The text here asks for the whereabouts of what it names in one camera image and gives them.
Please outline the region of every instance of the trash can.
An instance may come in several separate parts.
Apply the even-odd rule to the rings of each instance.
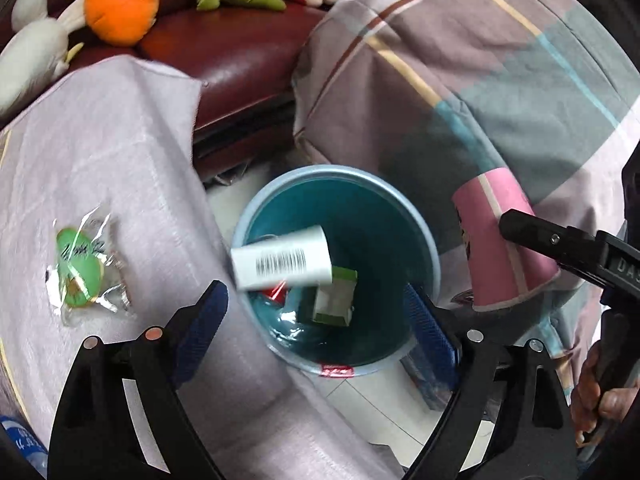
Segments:
[[[251,200],[232,247],[315,225],[324,229],[332,265],[358,273],[350,325],[299,319],[299,288],[289,291],[284,306],[259,292],[241,292],[241,303],[269,348],[307,372],[351,377],[398,361],[415,345],[402,310],[404,285],[421,285],[432,298],[440,290],[438,253],[424,219],[372,174],[309,166],[276,178]]]

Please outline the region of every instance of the blue bottle label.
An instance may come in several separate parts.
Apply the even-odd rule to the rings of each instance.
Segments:
[[[23,457],[27,458],[32,453],[47,453],[37,439],[19,422],[7,416],[0,416],[0,423],[9,438],[15,442]]]

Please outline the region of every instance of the orange carrot plush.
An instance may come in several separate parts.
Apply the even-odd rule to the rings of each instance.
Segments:
[[[156,20],[159,0],[84,0],[86,24],[105,43],[133,46]]]

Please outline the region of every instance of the plastic bag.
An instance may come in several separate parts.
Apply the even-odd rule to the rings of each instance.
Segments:
[[[111,215],[99,206],[77,226],[54,222],[56,263],[47,268],[49,301],[64,325],[87,317],[127,314],[130,309],[123,278],[124,263],[113,247]]]

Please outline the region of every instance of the white floor tile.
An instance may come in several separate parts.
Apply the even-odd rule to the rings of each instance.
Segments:
[[[262,162],[250,166],[244,176],[231,186],[214,184],[207,189],[207,197],[220,233],[231,243],[238,219],[246,205],[273,179],[273,165]]]
[[[338,386],[340,386],[344,379],[334,379],[331,377],[319,377],[317,375],[310,374],[308,372],[302,372],[305,374],[311,382],[315,384],[316,388],[320,390],[325,397],[329,396]]]
[[[365,440],[390,446],[402,465],[410,466],[422,450],[417,440],[386,418],[348,381],[338,386],[328,400]]]
[[[440,419],[430,410],[402,365],[396,364],[371,375],[348,379],[371,404],[415,440],[424,444]]]
[[[487,420],[483,420],[480,422],[480,427],[478,428],[478,434],[476,434],[476,439],[474,440],[471,449],[469,450],[469,454],[466,456],[465,463],[462,466],[462,469],[467,469],[473,465],[479,464],[484,457],[484,452],[486,451],[486,447],[489,445],[489,440],[491,440],[491,434],[494,430],[494,424]]]

